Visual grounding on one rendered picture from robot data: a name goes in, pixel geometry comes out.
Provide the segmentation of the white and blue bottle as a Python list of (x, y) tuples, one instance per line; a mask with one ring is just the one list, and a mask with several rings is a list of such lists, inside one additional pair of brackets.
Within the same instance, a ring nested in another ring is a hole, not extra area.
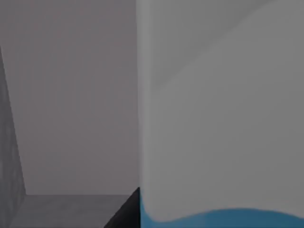
[(136, 0), (141, 228), (304, 228), (304, 0)]

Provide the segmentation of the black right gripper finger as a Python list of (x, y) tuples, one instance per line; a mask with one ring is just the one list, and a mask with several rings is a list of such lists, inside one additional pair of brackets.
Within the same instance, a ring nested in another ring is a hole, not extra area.
[(139, 187), (131, 194), (103, 228), (141, 228)]

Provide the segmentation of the grey cabinet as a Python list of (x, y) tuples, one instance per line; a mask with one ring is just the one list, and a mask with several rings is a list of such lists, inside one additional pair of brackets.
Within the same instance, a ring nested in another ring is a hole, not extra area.
[(102, 228), (138, 186), (135, 0), (0, 0), (27, 196), (12, 228)]

